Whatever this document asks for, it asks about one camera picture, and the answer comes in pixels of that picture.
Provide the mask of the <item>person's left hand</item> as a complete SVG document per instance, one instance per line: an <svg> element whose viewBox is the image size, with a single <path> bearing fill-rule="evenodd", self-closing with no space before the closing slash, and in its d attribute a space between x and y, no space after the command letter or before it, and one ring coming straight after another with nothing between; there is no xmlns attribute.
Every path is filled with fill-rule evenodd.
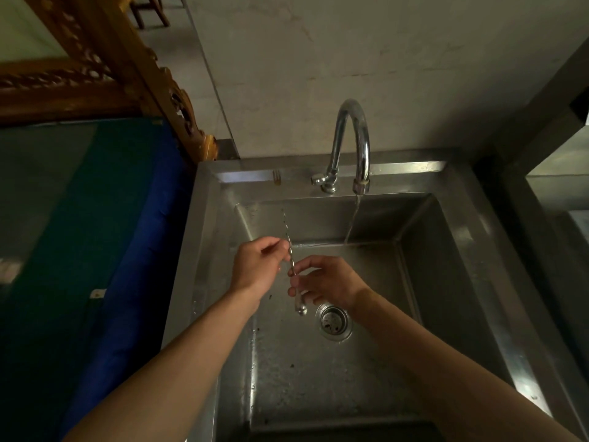
<svg viewBox="0 0 589 442"><path fill-rule="evenodd" d="M244 292L249 298L260 301L278 274L264 267L263 254L288 252L289 244L278 237L260 237L241 244L234 258L230 291Z"/></svg>

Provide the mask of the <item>wooden chair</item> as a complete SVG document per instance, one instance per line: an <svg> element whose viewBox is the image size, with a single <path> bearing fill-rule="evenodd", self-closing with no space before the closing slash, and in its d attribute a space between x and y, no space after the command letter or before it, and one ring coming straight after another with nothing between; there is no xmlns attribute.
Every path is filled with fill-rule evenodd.
<svg viewBox="0 0 589 442"><path fill-rule="evenodd" d="M166 14L164 13L163 0L146 0L146 2L138 2L137 0L122 0L121 8L126 11L129 10L134 19L138 29L144 30L145 24L141 16L142 11L153 11L156 13L159 20L165 28L171 26Z"/></svg>

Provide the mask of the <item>person's left forearm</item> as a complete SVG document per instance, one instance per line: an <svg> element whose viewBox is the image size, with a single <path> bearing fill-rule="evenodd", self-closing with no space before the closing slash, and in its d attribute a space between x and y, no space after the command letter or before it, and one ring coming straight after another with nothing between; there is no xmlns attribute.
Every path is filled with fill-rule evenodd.
<svg viewBox="0 0 589 442"><path fill-rule="evenodd" d="M63 442L185 442L267 289L232 289L89 412Z"/></svg>

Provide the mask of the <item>carved wooden frame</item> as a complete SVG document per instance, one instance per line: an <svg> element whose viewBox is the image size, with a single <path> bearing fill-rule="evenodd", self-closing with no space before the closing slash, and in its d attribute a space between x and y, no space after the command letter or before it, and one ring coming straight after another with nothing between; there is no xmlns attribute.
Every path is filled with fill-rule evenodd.
<svg viewBox="0 0 589 442"><path fill-rule="evenodd" d="M0 126L163 118L191 161L216 160L215 137L121 1L0 0Z"/></svg>

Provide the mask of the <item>blue and green cloth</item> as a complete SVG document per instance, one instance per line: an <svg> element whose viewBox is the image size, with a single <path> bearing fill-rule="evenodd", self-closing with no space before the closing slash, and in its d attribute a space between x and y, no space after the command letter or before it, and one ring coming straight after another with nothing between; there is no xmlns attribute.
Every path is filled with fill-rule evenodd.
<svg viewBox="0 0 589 442"><path fill-rule="evenodd" d="M161 346L194 170L171 126L0 130L0 442L59 442Z"/></svg>

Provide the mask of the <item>stainless steel sink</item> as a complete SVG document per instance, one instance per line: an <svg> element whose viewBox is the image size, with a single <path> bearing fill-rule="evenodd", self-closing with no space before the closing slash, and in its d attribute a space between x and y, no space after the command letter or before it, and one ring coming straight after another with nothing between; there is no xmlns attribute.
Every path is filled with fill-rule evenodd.
<svg viewBox="0 0 589 442"><path fill-rule="evenodd" d="M402 312L589 441L589 391L497 219L463 165L376 164L356 210L311 185L320 161L198 166L163 346L229 288L244 242L285 237L294 259L342 257ZM324 338L286 294L287 267L215 380L186 442L442 442L408 386L357 321Z"/></svg>

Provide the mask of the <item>round metal sink drain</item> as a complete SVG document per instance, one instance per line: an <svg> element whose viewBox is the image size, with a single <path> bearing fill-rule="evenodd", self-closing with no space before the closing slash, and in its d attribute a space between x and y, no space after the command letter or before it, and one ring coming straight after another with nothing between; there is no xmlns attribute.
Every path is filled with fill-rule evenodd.
<svg viewBox="0 0 589 442"><path fill-rule="evenodd" d="M320 334L329 341L342 342L353 332L349 314L333 304L321 304L315 313Z"/></svg>

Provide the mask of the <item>twisted metal bar spoon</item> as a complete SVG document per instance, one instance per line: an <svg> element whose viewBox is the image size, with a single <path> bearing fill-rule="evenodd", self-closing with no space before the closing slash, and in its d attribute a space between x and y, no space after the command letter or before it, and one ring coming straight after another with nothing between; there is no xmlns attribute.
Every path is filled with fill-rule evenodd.
<svg viewBox="0 0 589 442"><path fill-rule="evenodd" d="M296 274L295 271L295 261L294 261L294 256L293 256L293 250L292 250L292 244L291 244L291 237L289 234L289 226L287 223L287 217L286 217L286 212L284 211L284 209L282 209L282 214L283 214L283 222L284 222L284 227L285 227L285 235L286 235L286 240L289 244L289 256L290 256L290 260L291 260L291 271L293 274ZM295 288L295 296L294 296L294 302L295 302L295 311L298 313L299 316L305 316L307 313L307 306L305 305L305 302L302 298L301 293L299 292L298 289Z"/></svg>

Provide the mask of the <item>person's right forearm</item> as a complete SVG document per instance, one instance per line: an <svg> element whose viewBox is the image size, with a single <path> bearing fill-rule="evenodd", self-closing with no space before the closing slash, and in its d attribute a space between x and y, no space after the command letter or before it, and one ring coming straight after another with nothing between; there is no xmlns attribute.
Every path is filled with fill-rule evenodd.
<svg viewBox="0 0 589 442"><path fill-rule="evenodd" d="M391 358L448 442L581 442L371 289L354 294L349 312Z"/></svg>

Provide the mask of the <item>person's right hand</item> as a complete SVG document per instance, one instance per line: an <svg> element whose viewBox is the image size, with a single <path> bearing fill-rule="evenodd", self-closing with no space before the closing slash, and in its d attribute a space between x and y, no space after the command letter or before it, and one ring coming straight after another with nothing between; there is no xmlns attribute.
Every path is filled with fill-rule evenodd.
<svg viewBox="0 0 589 442"><path fill-rule="evenodd" d="M376 294L342 257L327 257L326 267L310 268L289 277L290 287L287 294L294 297L296 288L304 301L310 300L315 305L327 302L350 313Z"/></svg>

